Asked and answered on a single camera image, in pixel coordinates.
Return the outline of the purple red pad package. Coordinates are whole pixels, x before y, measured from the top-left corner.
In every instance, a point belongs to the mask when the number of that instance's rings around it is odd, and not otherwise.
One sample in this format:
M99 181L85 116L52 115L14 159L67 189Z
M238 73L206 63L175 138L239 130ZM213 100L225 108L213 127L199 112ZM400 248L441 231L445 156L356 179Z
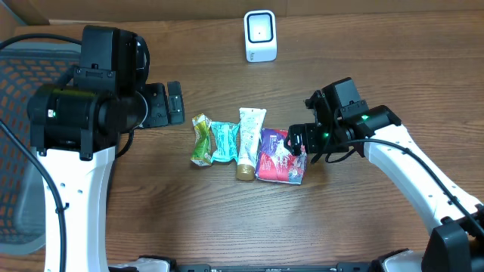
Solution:
M306 172L307 154L294 156L284 147L287 130L263 128L255 176L262 181L300 185Z

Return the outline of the white tube gold cap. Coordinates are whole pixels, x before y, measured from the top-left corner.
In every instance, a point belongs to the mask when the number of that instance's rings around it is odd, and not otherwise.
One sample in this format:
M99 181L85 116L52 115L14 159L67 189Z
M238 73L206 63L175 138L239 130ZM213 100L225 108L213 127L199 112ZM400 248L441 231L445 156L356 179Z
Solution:
M260 133L265 119L266 109L241 107L239 114L240 149L236 178L242 181L251 181L255 177Z

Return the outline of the green juice carton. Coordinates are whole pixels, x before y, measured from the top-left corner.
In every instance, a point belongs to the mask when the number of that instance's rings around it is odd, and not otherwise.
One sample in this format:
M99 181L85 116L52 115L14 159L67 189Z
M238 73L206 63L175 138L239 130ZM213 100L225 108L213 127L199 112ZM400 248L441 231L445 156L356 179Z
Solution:
M211 137L210 127L212 120L203 113L192 119L195 132L194 151L191 154L191 161L198 166L210 166L211 163Z

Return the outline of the teal wet wipes pack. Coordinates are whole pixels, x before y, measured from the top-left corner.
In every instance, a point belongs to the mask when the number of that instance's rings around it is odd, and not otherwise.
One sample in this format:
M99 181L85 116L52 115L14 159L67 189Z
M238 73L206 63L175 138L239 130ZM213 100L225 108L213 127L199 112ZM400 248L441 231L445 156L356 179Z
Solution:
M216 150L212 154L211 162L238 161L237 136L239 124L232 122L213 122L212 133L216 142Z

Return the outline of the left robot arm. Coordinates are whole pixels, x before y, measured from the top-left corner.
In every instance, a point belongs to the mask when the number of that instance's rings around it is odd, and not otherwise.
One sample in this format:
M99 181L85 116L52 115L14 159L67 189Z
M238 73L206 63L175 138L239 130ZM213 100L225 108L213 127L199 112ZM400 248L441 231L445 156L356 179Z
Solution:
M180 125L179 82L148 83L150 52L134 32L86 26L79 62L29 99L30 143L42 170L47 271L168 271L161 258L110 265L107 195L122 134Z

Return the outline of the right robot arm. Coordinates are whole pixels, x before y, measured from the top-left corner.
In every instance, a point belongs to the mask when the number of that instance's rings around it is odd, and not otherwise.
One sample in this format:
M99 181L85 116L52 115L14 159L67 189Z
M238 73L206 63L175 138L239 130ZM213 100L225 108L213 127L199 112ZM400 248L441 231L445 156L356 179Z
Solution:
M366 271L483 269L482 202L439 169L389 107L368 107L349 77L315 91L305 105L315 121L291 125L284 147L294 156L311 153L314 162L358 153L396 185L429 233L424 252L396 250L366 264Z

